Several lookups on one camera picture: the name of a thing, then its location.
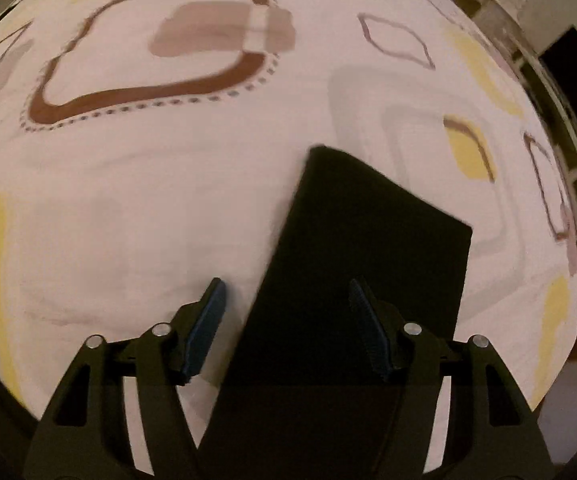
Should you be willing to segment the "black pants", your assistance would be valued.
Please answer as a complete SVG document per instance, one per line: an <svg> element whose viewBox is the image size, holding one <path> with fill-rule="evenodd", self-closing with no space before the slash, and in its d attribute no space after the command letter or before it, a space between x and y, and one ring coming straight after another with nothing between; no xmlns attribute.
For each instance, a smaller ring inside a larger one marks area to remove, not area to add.
<svg viewBox="0 0 577 480"><path fill-rule="evenodd" d="M396 407L395 333L453 336L471 228L317 146L236 344L208 479L368 479Z"/></svg>

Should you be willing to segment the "white patterned bed cover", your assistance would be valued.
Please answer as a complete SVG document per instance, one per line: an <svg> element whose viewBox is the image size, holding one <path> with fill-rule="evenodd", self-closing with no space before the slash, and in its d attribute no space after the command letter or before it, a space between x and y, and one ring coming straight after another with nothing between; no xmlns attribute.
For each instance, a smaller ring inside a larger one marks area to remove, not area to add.
<svg viewBox="0 0 577 480"><path fill-rule="evenodd" d="M226 284L178 394L209 425L309 152L472 230L453 336L395 333L368 479L551 479L535 411L572 349L572 204L537 110L451 0L17 0L0 19L0 479L92 335ZM203 473L199 479L208 479Z"/></svg>

